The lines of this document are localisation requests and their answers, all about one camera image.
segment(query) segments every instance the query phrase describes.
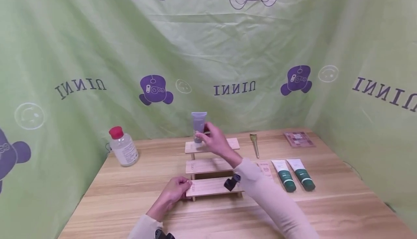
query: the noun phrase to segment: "green fabric backdrop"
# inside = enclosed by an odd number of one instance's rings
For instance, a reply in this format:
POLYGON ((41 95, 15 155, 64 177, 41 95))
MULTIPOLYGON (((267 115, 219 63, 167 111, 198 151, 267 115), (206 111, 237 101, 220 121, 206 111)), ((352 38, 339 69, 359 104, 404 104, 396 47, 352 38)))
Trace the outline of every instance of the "green fabric backdrop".
POLYGON ((415 3, 0 0, 0 237, 56 238, 110 127, 190 136, 191 111, 312 128, 417 231, 415 3))

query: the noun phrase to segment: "purple tube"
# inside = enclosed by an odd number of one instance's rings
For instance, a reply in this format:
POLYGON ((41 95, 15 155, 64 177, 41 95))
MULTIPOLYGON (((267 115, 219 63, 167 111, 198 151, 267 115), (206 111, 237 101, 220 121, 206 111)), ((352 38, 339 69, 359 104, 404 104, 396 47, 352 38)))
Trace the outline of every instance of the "purple tube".
POLYGON ((196 138, 195 134, 198 132, 204 133, 207 112, 192 112, 191 115, 193 117, 194 142, 201 143, 202 140, 196 138))

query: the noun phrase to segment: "green cap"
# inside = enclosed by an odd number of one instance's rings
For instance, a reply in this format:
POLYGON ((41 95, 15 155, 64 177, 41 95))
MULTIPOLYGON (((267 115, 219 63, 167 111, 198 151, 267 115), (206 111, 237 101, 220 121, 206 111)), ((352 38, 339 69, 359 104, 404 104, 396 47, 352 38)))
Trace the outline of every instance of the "green cap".
POLYGON ((292 180, 286 180, 285 184, 284 184, 284 187, 285 187, 285 190, 287 192, 290 192, 290 193, 294 192, 297 189, 297 187, 295 186, 294 181, 292 181, 292 180))
POLYGON ((306 179, 303 181, 303 187, 306 191, 312 191, 316 188, 316 185, 314 185, 314 182, 311 179, 306 179))

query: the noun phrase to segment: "beige sleeve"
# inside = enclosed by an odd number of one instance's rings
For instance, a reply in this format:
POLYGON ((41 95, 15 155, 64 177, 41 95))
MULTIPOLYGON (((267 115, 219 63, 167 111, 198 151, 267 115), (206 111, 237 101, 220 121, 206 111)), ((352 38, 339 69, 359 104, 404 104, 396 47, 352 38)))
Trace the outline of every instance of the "beige sleeve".
POLYGON ((155 239, 158 229, 162 229, 162 223, 144 214, 130 232, 128 239, 155 239))
POLYGON ((241 176, 242 189, 265 210, 286 239, 319 238, 297 203, 257 165, 244 158, 235 171, 241 176))

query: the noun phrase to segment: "cosmetic tube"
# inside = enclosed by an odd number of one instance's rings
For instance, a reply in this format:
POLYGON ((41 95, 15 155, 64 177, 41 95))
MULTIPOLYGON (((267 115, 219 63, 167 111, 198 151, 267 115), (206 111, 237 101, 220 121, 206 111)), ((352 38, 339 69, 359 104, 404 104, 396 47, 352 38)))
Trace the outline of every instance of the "cosmetic tube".
POLYGON ((193 116, 194 142, 201 143, 202 140, 196 138, 195 134, 198 132, 204 133, 207 112, 192 112, 191 115, 193 116))
POLYGON ((300 183, 303 185, 306 191, 312 191, 316 188, 314 185, 313 179, 308 175, 307 170, 302 164, 300 159, 287 159, 291 168, 294 170, 295 175, 297 176, 300 183))
POLYGON ((277 170, 279 179, 285 187, 287 192, 294 192, 297 187, 292 179, 291 173, 288 170, 285 160, 271 160, 277 170))

